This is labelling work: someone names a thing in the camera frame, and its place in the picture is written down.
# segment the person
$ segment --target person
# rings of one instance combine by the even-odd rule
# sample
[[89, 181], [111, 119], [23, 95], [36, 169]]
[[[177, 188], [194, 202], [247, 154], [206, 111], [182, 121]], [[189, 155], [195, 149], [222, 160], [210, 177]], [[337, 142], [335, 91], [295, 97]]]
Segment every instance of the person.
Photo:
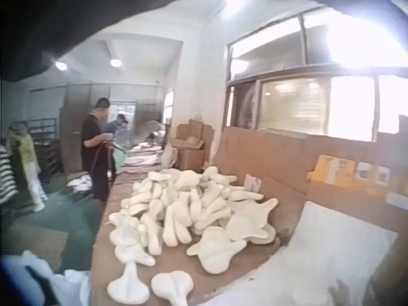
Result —
[[94, 199], [105, 204], [109, 195], [108, 170], [112, 182], [116, 177], [113, 152], [109, 146], [112, 136], [103, 133], [101, 121], [108, 117], [110, 102], [108, 98], [97, 101], [95, 109], [82, 122], [82, 168], [87, 171], [92, 181]]
[[18, 150], [20, 151], [21, 163], [24, 169], [25, 179], [27, 180], [28, 190], [34, 202], [34, 212], [43, 210], [44, 202], [48, 201], [38, 174], [41, 171], [38, 165], [34, 142], [29, 134], [28, 125], [24, 122], [20, 127], [20, 133], [14, 133], [10, 129], [10, 136], [19, 141]]
[[125, 115], [123, 113], [120, 113], [116, 117], [116, 120], [109, 122], [103, 126], [103, 132], [113, 134], [113, 136], [115, 136], [116, 131], [120, 128], [124, 128], [126, 124], [128, 124], [128, 121], [126, 120]]

